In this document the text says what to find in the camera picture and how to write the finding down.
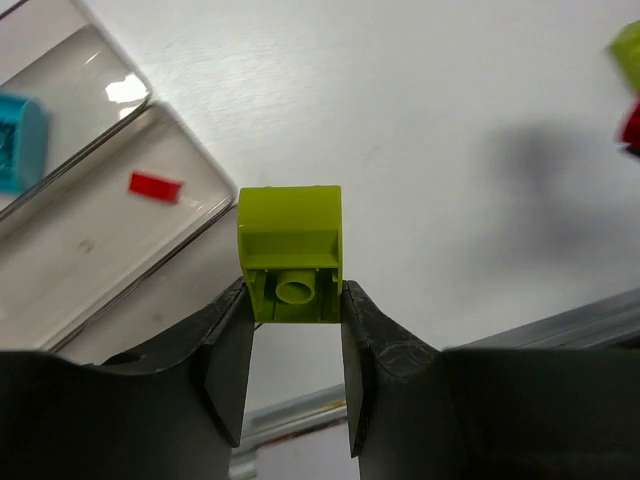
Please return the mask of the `teal rounded lego brick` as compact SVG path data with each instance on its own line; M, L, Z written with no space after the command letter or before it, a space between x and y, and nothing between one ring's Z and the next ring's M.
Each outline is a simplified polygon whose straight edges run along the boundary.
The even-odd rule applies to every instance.
M21 195L45 172L49 117L35 98L1 92L1 192Z

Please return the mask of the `lime green curved lego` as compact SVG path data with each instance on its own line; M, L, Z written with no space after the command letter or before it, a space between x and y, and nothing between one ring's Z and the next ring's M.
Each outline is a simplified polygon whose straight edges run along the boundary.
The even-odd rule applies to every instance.
M256 322L340 321L343 249L339 186L241 189L237 242Z

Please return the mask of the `red round lego brick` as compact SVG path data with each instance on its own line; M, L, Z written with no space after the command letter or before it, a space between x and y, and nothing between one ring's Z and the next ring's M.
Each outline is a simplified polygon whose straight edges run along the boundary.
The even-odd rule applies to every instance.
M631 109L619 134L619 143L624 146L624 150L639 157L640 151L640 103Z

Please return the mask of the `green and teal lego stack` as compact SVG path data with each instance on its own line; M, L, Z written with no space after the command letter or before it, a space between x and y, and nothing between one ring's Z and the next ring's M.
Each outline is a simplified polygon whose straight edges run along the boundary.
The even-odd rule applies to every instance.
M617 66L626 83L635 92L639 92L639 31L640 21L626 25L609 46Z

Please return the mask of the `red lego piece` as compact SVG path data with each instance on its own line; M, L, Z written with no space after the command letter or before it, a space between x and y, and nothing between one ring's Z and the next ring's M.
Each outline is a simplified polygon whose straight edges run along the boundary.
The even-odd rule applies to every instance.
M131 173L128 191L152 200L175 204L183 183L145 172Z

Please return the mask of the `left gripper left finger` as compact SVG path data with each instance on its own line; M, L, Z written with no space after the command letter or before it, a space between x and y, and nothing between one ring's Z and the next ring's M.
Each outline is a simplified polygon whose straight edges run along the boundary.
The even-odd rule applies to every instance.
M235 281L102 364L1 355L5 479L224 479L239 445L254 320Z

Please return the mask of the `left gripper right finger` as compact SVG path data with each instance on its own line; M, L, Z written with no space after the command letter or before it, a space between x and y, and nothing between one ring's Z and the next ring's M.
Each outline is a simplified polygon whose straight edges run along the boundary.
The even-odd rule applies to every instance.
M356 282L342 294L351 454L364 479L635 479L639 347L437 350Z

